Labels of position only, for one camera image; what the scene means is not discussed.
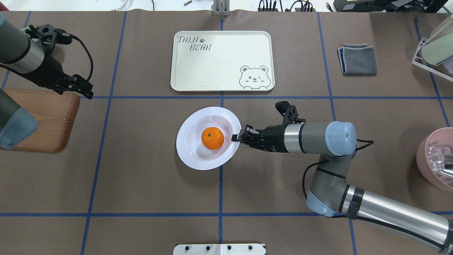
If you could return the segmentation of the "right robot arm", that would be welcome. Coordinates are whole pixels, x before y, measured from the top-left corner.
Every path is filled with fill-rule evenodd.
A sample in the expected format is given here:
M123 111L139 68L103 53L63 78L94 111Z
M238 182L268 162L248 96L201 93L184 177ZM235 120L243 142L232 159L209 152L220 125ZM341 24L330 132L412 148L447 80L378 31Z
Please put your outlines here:
M231 140L266 152L319 155L319 161L312 164L316 170L305 193L310 210L327 217L341 213L350 220L371 223L411 238L442 255L452 254L451 219L348 182L352 161L365 148L357 145L360 140L352 123L307 123L297 119L265 129L246 125Z

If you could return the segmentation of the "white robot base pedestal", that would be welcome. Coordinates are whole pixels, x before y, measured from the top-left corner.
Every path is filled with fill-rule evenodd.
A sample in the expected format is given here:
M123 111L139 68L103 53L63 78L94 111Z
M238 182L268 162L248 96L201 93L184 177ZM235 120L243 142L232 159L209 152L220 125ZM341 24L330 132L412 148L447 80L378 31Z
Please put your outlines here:
M266 255L265 244L180 244L173 249L173 255Z

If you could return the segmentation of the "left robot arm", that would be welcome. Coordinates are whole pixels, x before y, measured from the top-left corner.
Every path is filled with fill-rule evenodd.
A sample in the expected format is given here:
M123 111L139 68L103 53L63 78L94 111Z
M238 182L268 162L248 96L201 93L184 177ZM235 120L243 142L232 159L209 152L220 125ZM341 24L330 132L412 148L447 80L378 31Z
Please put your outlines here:
M73 40L78 41L85 52L88 52L80 38L63 29L57 29L50 24L37 27L29 25L27 28L18 29L1 15L1 67L57 94L63 94L65 91L76 92L90 100L93 97L90 79L94 68L91 55L88 55L90 74L86 79L78 74L65 74L61 63L52 56L56 44L69 45ZM1 91L0 105L1 147L13 149L31 136L39 124L4 91Z

